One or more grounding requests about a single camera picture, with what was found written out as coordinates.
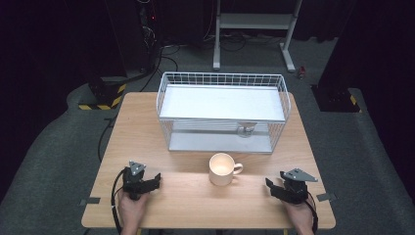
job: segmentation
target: mug handle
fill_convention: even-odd
[[[244,166],[242,164],[235,164],[234,165],[234,174],[239,174],[244,169]]]

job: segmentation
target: yellow and black tape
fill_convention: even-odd
[[[356,100],[356,98],[354,98],[354,96],[353,95],[350,95],[350,101],[351,101],[351,103],[353,104],[353,106],[356,108],[356,109],[358,109],[358,112],[359,113],[362,113],[362,110],[359,108],[359,106],[357,105],[357,100]]]
[[[113,110],[118,106],[119,102],[121,101],[122,93],[124,92],[125,87],[126,84],[122,84],[118,88],[115,98],[109,104],[79,104],[78,107],[81,110]]]

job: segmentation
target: hand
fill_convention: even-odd
[[[308,197],[307,201],[310,205],[313,205],[310,197]],[[290,218],[291,223],[296,228],[297,233],[299,235],[313,235],[313,217],[311,209],[305,203],[295,205],[284,201],[281,202],[285,206],[288,213],[288,217]]]
[[[122,235],[137,234],[149,197],[150,193],[146,193],[141,195],[138,201],[133,201],[128,193],[118,191],[118,211],[123,222]]]

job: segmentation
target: white mug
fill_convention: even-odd
[[[239,174],[244,169],[242,164],[235,161],[227,154],[218,153],[210,158],[208,163],[208,178],[214,185],[225,186],[232,182],[234,174]]]

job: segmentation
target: white wire basket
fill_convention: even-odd
[[[270,154],[290,111],[280,74],[165,72],[157,97],[169,151]]]

